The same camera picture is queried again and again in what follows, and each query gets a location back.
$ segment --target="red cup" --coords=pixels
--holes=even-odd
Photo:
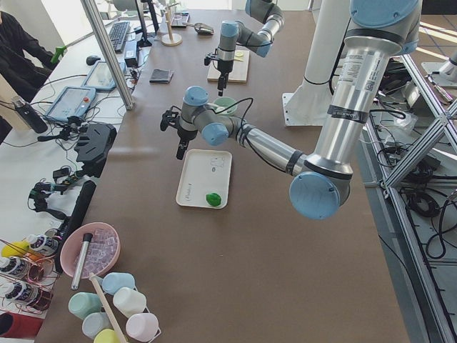
[[[43,324],[43,319],[19,313],[0,314],[0,337],[34,339]]]

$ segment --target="green vegetable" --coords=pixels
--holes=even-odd
[[[221,204],[221,202],[222,202],[222,198],[217,193],[209,193],[209,194],[206,195],[206,201],[211,206],[219,206]]]

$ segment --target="green object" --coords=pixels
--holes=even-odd
[[[52,56],[51,63],[56,64],[57,62],[59,62],[59,57],[64,55],[65,50],[66,46],[56,47],[56,52],[54,52],[54,55]]]
[[[209,193],[209,194],[206,195],[206,201],[211,206],[219,206],[221,204],[221,202],[222,202],[222,198],[217,193]]]

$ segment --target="person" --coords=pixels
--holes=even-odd
[[[24,50],[36,57],[43,67],[35,66],[24,55]],[[0,11],[0,74],[14,91],[26,101],[31,101],[48,79],[56,64],[53,54],[42,47],[12,16]],[[0,143],[11,126],[0,116]]]

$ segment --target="computer mouse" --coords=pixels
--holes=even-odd
[[[86,63],[88,66],[93,66],[99,59],[101,59],[101,57],[97,55],[87,56]]]

